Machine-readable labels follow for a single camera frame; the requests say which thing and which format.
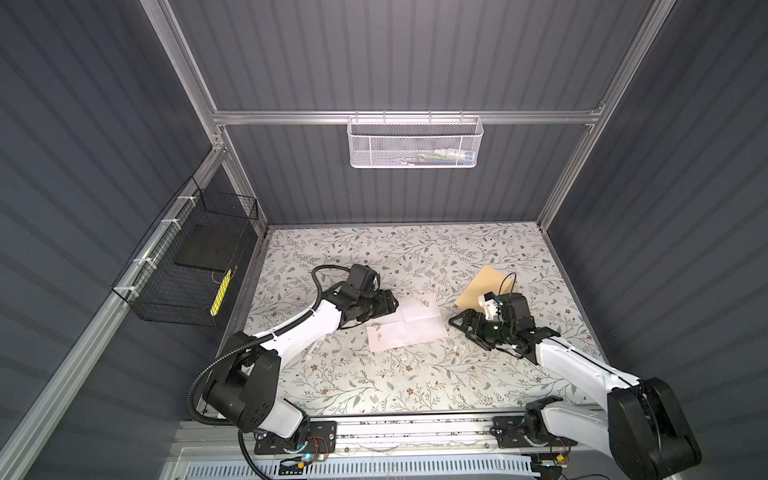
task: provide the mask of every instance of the white vent grille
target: white vent grille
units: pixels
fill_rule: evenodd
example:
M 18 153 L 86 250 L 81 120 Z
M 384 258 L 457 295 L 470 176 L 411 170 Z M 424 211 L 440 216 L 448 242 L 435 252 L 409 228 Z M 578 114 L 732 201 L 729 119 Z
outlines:
M 350 117 L 346 131 L 355 168 L 471 168 L 483 133 L 463 115 Z
M 330 458 L 304 468 L 302 475 L 278 475 L 277 460 L 256 460 L 271 478 L 387 478 L 425 475 L 519 475 L 539 477 L 531 470 L 531 459 L 495 453 L 477 455 L 417 455 L 375 458 Z M 256 478 L 245 461 L 190 462 L 187 480 L 246 480 Z

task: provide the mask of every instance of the yellow object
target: yellow object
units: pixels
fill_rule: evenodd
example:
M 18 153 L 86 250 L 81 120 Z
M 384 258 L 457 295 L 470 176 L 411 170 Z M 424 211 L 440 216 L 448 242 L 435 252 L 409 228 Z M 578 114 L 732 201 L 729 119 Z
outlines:
M 478 297 L 488 292 L 493 292 L 497 295 L 509 293 L 512 288 L 514 275 L 504 282 L 504 291 L 498 291 L 498 287 L 502 284 L 505 276 L 507 276 L 506 273 L 499 272 L 492 266 L 484 265 L 478 274 L 475 275 L 475 278 L 469 282 L 469 285 L 467 285 L 462 294 L 458 296 L 456 306 L 461 310 L 474 309 L 477 312 L 483 313 L 483 309 L 478 303 Z
M 210 308 L 211 316 L 216 316 L 216 314 L 219 313 L 219 308 L 221 308 L 221 303 L 224 301 L 224 294 L 227 292 L 227 287 L 230 285 L 231 278 L 232 269 L 229 269 L 227 270 L 227 275 L 224 275 L 224 278 L 221 280 L 221 285 L 219 285 L 219 292 L 216 294 L 214 305 Z

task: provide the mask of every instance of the small white object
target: small white object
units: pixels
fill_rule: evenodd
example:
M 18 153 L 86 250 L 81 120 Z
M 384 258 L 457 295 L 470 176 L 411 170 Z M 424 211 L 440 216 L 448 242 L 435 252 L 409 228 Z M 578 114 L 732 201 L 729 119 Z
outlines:
M 442 148 L 435 150 L 435 155 L 448 157 L 457 161 L 465 161 L 468 163 L 475 162 L 475 152 L 469 150 L 459 150 L 458 148 Z
M 193 206 L 193 207 L 196 207 L 196 206 L 197 206 L 197 197 L 181 196 L 181 197 L 177 197 L 177 198 L 181 198 L 181 199 L 189 200 L 190 202 L 192 202 L 192 206 Z
M 320 338 L 315 341 L 315 343 L 312 344 L 304 354 L 304 359 L 309 362 L 312 357 L 314 357 L 317 354 L 317 351 L 320 350 L 320 347 L 323 346 L 323 344 L 326 342 L 326 335 L 321 336 Z
M 498 322 L 498 303 L 495 299 L 486 300 L 485 295 L 478 297 L 480 307 L 485 311 L 485 319 L 489 322 Z
M 134 258 L 134 262 L 138 263 L 139 265 L 141 265 L 144 262 L 149 263 L 150 266 L 152 267 L 152 270 L 157 270 L 157 264 L 155 263 L 154 258 L 152 257 Z
M 167 218 L 165 220 L 160 220 L 160 223 L 172 223 L 173 225 L 176 225 L 176 227 L 178 227 L 179 231 L 181 232 L 181 223 L 179 223 L 179 219 L 177 218 Z

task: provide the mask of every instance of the red wire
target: red wire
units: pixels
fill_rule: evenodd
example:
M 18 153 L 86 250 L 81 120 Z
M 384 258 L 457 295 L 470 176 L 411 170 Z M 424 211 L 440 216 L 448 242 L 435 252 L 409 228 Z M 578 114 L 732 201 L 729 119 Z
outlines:
M 323 443 L 326 444 L 326 453 L 331 453 L 331 449 L 328 448 L 328 442 L 323 437 L 320 437 L 320 440 L 323 440 Z
M 315 441 L 315 456 L 312 458 L 312 461 L 309 462 L 309 463 L 314 463 L 315 462 L 315 458 L 317 458 L 317 453 L 320 451 L 320 445 L 317 443 L 317 437 L 316 436 L 310 435 L 310 438 Z

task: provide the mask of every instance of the aluminum frame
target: aluminum frame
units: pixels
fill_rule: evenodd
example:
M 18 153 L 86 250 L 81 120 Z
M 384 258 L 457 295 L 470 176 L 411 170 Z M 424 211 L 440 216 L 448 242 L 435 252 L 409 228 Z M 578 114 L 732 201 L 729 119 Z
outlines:
M 194 181 L 187 182 L 179 193 L 179 197 L 165 212 L 164 220 L 174 219 L 178 215 L 182 206 L 189 201 L 187 198 L 195 193 L 198 185 L 205 187 L 210 183 L 225 157 L 223 145 L 214 145 L 195 172 Z M 142 246 L 138 257 L 148 255 L 168 228 L 173 228 L 171 222 L 159 222 L 155 231 Z M 130 286 L 140 269 L 139 263 L 133 262 L 120 279 L 118 287 Z M 110 292 L 0 451 L 0 478 L 4 480 L 24 478 L 129 310 L 130 307 L 122 298 L 115 292 Z
M 577 124 L 594 125 L 599 109 L 573 111 L 215 111 L 217 125 L 346 125 L 350 118 L 408 121 L 431 118 L 458 122 L 464 116 L 480 117 L 486 125 Z
M 546 231 L 552 225 L 554 216 L 560 210 L 560 206 L 576 181 L 576 177 L 581 172 L 581 168 L 587 162 L 594 146 L 603 134 L 605 126 L 616 111 L 621 97 L 624 96 L 624 92 L 627 90 L 634 74 L 637 73 L 637 69 L 640 67 L 640 63 L 645 58 L 646 53 L 648 53 L 651 44 L 654 43 L 656 36 L 661 30 L 661 26 L 667 20 L 667 16 L 674 7 L 675 1 L 654 0 L 654 3 L 650 6 L 648 13 L 643 19 L 643 23 L 637 30 L 637 34 L 627 50 L 627 54 L 619 65 L 616 75 L 614 75 L 611 83 L 608 85 L 608 89 L 601 102 L 603 107 L 600 119 L 581 135 L 581 139 L 576 144 L 573 152 L 571 152 L 571 157 L 568 159 L 565 169 L 563 169 L 558 182 L 552 189 L 547 202 L 544 204 L 544 208 L 539 214 L 537 223 L 543 231 Z
M 504 452 L 510 454 L 549 453 L 548 447 L 523 445 L 519 449 L 499 449 L 490 434 L 492 417 L 523 416 L 522 409 L 497 409 L 487 412 L 435 412 L 384 415 L 341 415 L 317 418 L 338 422 L 338 457 L 369 458 L 407 455 L 457 455 Z M 253 441 L 246 435 L 246 443 Z M 591 450 L 576 445 L 574 451 Z M 210 427 L 182 422 L 170 448 L 161 480 L 184 478 L 190 462 L 241 460 L 235 427 Z
M 205 84 L 203 74 L 200 73 L 187 39 L 184 37 L 173 9 L 170 7 L 170 2 L 168 0 L 141 0 L 141 6 L 144 7 L 152 28 L 157 33 L 166 55 L 174 66 L 176 75 L 179 77 L 184 91 L 187 92 L 187 96 L 211 144 L 222 141 L 227 151 L 230 152 L 230 158 L 223 163 L 223 167 L 234 187 L 235 193 L 257 199 L 260 219 L 257 232 L 264 234 L 269 224 L 269 219 L 262 210 L 261 202 L 258 201 L 256 192 L 248 180 L 243 163 L 237 155 L 237 150 L 229 134 L 225 128 L 214 122 L 213 113 L 216 110 L 214 98 Z
M 211 144 L 211 153 L 195 174 L 201 186 L 207 185 L 216 169 L 223 164 L 224 170 L 236 193 L 257 198 L 243 169 L 232 140 L 224 125 L 226 124 L 343 124 L 356 112 L 226 112 L 217 111 L 210 92 L 203 80 L 178 21 L 168 0 L 141 0 L 141 4 L 157 36 L 161 40 L 174 70 L 184 86 L 201 124 Z M 637 72 L 650 45 L 656 38 L 662 24 L 675 4 L 675 0 L 655 0 L 643 20 L 629 51 L 624 56 L 617 74 L 611 81 L 603 100 L 603 108 L 589 111 L 486 111 L 465 112 L 482 116 L 486 124 L 585 124 L 590 126 L 585 131 L 579 144 L 571 154 L 566 168 L 551 193 L 545 208 L 539 217 L 539 224 L 544 232 L 562 205 L 572 184 L 584 166 L 589 154 L 594 149 L 606 124 L 611 119 L 618 102 Z M 452 114 L 457 112 L 433 112 L 432 114 Z M 222 155 L 224 149 L 228 155 Z M 194 183 L 187 185 L 182 196 L 193 193 Z M 179 200 L 169 209 L 166 218 L 173 218 L 175 208 L 180 208 Z M 266 232 L 266 215 L 260 209 L 260 233 Z M 166 228 L 168 223 L 161 223 L 159 228 Z M 155 234 L 147 242 L 159 238 Z M 135 272 L 128 272 L 123 281 Z M 24 477 L 53 433 L 61 417 L 77 395 L 88 374 L 101 357 L 107 344 L 128 312 L 128 307 L 115 293 L 111 293 L 85 332 L 74 345 L 64 362 L 59 366 L 53 378 L 29 409 L 21 424 L 0 451 L 0 478 L 17 480 Z
M 611 362 L 608 361 L 608 357 L 607 355 L 605 355 L 605 349 L 603 349 L 603 346 L 600 344 L 600 340 L 598 339 L 598 336 L 594 332 L 594 327 L 592 326 L 592 322 L 589 321 L 587 312 L 584 310 L 584 306 L 581 305 L 581 300 L 579 299 L 578 294 L 576 293 L 574 284 L 571 282 L 571 278 L 568 276 L 568 272 L 565 271 L 565 267 L 563 266 L 563 262 L 560 260 L 560 256 L 558 255 L 557 250 L 554 249 L 554 244 L 552 243 L 552 239 L 549 238 L 549 234 L 547 234 L 546 230 L 542 230 L 541 228 L 539 230 L 541 230 L 541 236 L 544 237 L 544 243 L 547 244 L 547 248 L 549 249 L 549 253 L 552 255 L 554 264 L 558 266 L 558 270 L 560 270 L 560 274 L 563 276 L 563 281 L 565 281 L 565 286 L 568 288 L 568 292 L 571 293 L 571 297 L 573 297 L 574 302 L 576 302 L 576 308 L 578 308 L 578 311 L 581 314 L 581 319 L 584 320 L 584 324 L 587 326 L 587 330 L 589 330 L 590 335 L 592 335 L 594 344 L 598 347 L 598 352 L 600 352 L 600 354 L 603 356 L 603 362 L 610 365 Z

